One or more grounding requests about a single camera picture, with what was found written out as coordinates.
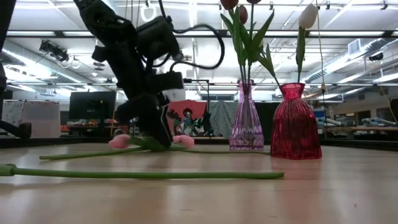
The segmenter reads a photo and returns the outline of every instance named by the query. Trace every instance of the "wooden floor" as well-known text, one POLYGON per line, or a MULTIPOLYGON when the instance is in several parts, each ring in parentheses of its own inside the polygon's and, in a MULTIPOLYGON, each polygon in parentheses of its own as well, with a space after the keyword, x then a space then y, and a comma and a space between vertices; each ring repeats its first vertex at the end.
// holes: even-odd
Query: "wooden floor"
MULTIPOLYGON (((228 150, 228 146, 197 149, 228 150)), ((398 153, 323 147, 323 159, 122 154, 40 162, 105 144, 0 149, 18 167, 100 171, 284 171, 279 180, 93 180, 0 177, 1 224, 398 223, 398 153)))

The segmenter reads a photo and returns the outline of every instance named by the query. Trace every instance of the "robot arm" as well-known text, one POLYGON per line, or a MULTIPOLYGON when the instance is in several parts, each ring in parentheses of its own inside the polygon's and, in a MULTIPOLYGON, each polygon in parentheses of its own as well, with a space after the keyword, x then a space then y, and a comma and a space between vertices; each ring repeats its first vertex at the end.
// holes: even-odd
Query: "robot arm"
MULTIPOLYGON (((159 16, 135 29, 129 20, 118 16, 102 0, 74 2, 87 29, 104 45, 96 46, 93 59, 109 63, 118 79, 118 88, 122 88, 128 98, 117 109, 120 122, 127 123, 138 117, 143 131, 169 147, 172 142, 166 118, 169 99, 162 91, 182 89, 182 75, 172 70, 155 75, 152 67, 159 57, 167 54, 169 58, 179 53, 171 18, 159 16)), ((221 44, 221 58, 212 68, 218 67, 224 57, 224 44, 220 36, 217 38, 221 44)))

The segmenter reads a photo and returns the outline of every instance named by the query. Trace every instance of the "computer monitor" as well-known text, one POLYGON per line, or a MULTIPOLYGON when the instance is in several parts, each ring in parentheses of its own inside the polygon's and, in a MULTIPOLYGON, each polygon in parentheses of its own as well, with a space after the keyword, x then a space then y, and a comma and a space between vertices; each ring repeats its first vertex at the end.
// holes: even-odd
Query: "computer monitor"
POLYGON ((115 91, 72 92, 69 119, 109 119, 113 117, 115 91))

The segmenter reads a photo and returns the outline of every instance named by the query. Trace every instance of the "red glass vase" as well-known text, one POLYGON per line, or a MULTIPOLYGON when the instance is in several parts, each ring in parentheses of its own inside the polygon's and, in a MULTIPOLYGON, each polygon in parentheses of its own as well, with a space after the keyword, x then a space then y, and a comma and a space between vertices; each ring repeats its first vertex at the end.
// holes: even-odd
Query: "red glass vase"
POLYGON ((253 80, 249 83, 239 83, 239 102, 236 110, 234 124, 229 137, 230 151, 263 151, 264 136, 257 114, 256 106, 251 96, 251 86, 253 80))
POLYGON ((274 113, 271 156, 285 159, 322 157, 315 115, 301 97, 304 86, 303 83, 280 86, 284 101, 274 113))

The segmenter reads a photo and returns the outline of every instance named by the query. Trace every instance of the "white tulip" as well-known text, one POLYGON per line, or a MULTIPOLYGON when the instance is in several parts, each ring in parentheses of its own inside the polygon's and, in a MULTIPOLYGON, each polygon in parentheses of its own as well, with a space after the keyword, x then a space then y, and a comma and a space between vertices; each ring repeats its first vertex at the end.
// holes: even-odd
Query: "white tulip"
POLYGON ((318 8, 313 4, 309 4, 301 13, 300 18, 298 19, 298 25, 304 29, 311 28, 317 19, 317 14, 318 8))

